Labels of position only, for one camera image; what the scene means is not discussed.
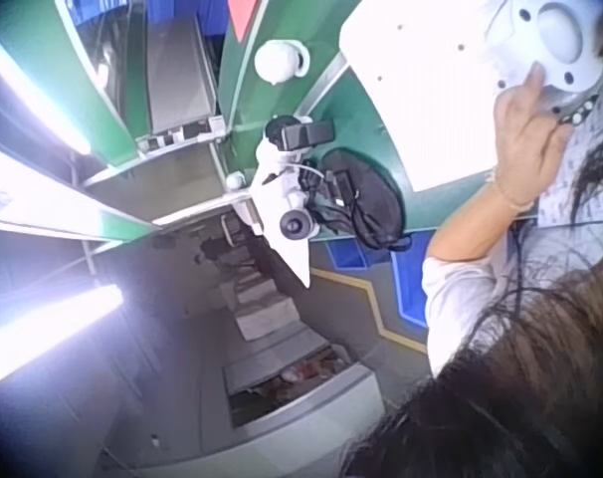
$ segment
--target white sleeve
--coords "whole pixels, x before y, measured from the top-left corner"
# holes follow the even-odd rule
[[[454,356],[495,294],[497,279],[489,258],[423,263],[423,289],[428,296],[428,359],[433,376]]]

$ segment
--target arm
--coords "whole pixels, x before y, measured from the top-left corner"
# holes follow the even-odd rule
[[[535,64],[522,86],[499,97],[495,180],[441,226],[428,256],[447,262],[486,257],[516,215],[553,182],[573,128],[535,114],[543,85],[544,70]]]

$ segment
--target black bag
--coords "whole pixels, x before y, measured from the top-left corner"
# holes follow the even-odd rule
[[[352,234],[370,249],[396,252],[409,249],[410,236],[403,233],[403,202],[390,181],[347,149],[329,152],[319,167],[333,199],[327,205],[311,195],[307,209],[319,224],[333,232]]]

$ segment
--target red panel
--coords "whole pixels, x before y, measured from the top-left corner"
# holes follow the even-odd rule
[[[257,5],[258,0],[229,0],[229,11],[231,12],[231,21],[235,35],[238,37],[238,42],[244,40],[244,35],[249,29],[253,10]]]

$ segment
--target blue panel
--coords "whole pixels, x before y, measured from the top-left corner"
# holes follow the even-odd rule
[[[397,294],[399,315],[419,327],[428,327],[425,321],[426,295],[421,286],[423,261],[434,231],[412,234],[412,247],[401,253],[392,253],[394,288]]]
[[[175,17],[175,8],[171,0],[147,0],[146,13],[149,25],[156,25]]]
[[[123,7],[129,2],[128,0],[77,0],[74,4],[67,3],[74,24],[80,25],[109,10]]]
[[[198,17],[202,35],[224,35],[229,27],[229,4],[226,0],[174,0],[175,16]]]
[[[374,251],[356,239],[336,239],[325,243],[336,271],[364,271],[374,264],[386,262],[387,251]]]

